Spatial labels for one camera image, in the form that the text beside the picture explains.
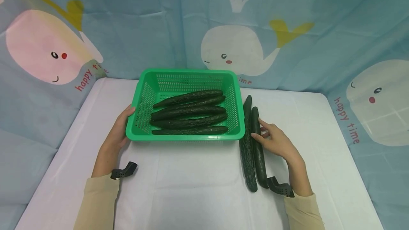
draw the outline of human hand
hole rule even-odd
[[[262,144],[265,149],[275,155],[283,157],[287,162],[289,160],[302,160],[296,147],[280,128],[275,124],[269,125],[260,118],[258,119],[258,122],[263,126],[261,131],[267,132],[262,135],[251,133],[251,136]]]
[[[121,114],[119,114],[114,125],[112,126],[111,131],[108,133],[103,146],[121,149],[128,142],[128,138],[125,135],[126,123],[128,117],[134,112],[135,108],[131,108],[129,105],[124,111],[121,112]]]

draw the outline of whale print backdrop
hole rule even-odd
[[[408,16],[408,0],[0,0],[0,230],[94,82],[151,67],[323,93],[384,228],[407,229]]]

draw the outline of yellow whale tail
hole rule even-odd
[[[306,22],[296,27],[293,31],[288,31],[287,25],[284,20],[271,20],[270,27],[275,31],[277,35],[277,48],[281,48],[298,36],[307,33],[314,27],[314,23]]]
[[[84,5],[80,0],[70,0],[67,2],[67,11],[59,7],[51,0],[42,0],[53,7],[62,17],[64,17],[71,25],[78,31],[82,31],[82,14],[84,12]]]

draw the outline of white tablecloth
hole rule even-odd
[[[72,230],[98,149],[137,81],[98,80],[38,186],[16,230]],[[299,149],[327,230],[382,230],[325,96],[242,88],[242,98]],[[267,176],[288,182],[282,158],[265,152]],[[244,183],[238,141],[132,142],[137,172],[123,179],[116,230],[289,229],[283,198]]]

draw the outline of cucumber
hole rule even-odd
[[[255,160],[253,150],[251,149],[251,132],[250,132],[250,116],[251,116],[251,96],[249,95],[243,105],[244,110],[244,125],[246,132],[243,138],[240,139],[240,157],[243,167],[244,179],[247,188],[251,192],[257,191],[257,181],[255,176]]]
[[[165,112],[167,110],[174,110],[174,109],[184,109],[184,108],[190,108],[190,107],[194,107],[194,106],[213,106],[213,105],[217,105],[220,104],[224,101],[226,97],[225,96],[217,96],[217,97],[213,97],[213,98],[209,98],[209,99],[204,99],[204,100],[200,100],[200,101],[196,101],[193,103],[187,103],[187,104],[182,104],[182,105],[177,105],[177,106],[168,106],[164,109],[161,109],[157,112],[154,112],[153,114],[157,114],[159,112]]]
[[[258,108],[255,106],[251,110],[251,132],[261,135],[260,123],[258,122]],[[253,146],[253,156],[255,159],[255,169],[258,183],[264,188],[268,188],[267,185],[267,173],[266,163],[264,162],[263,146],[255,139],[251,138]]]
[[[177,104],[187,103],[191,101],[201,100],[201,99],[220,96],[220,95],[223,95],[222,90],[195,91],[193,93],[185,93],[182,95],[164,99],[163,101],[159,103],[153,104],[153,108],[155,109],[155,108],[162,107],[162,106],[177,105]]]
[[[226,119],[228,119],[228,115],[226,113],[223,113],[203,117],[201,119],[159,120],[159,121],[151,120],[151,125],[169,130],[183,130],[218,124],[219,122],[223,122]]]
[[[244,118],[248,118],[250,119],[250,115],[251,115],[251,96],[247,96],[244,104],[243,104],[243,111],[244,111]]]
[[[172,119],[181,116],[213,115],[226,113],[226,109],[220,106],[196,106],[183,109],[167,110],[155,112],[151,115],[151,120]]]
[[[153,135],[208,135],[208,134],[223,134],[229,129],[226,126],[211,126],[201,127],[188,130],[153,130]]]

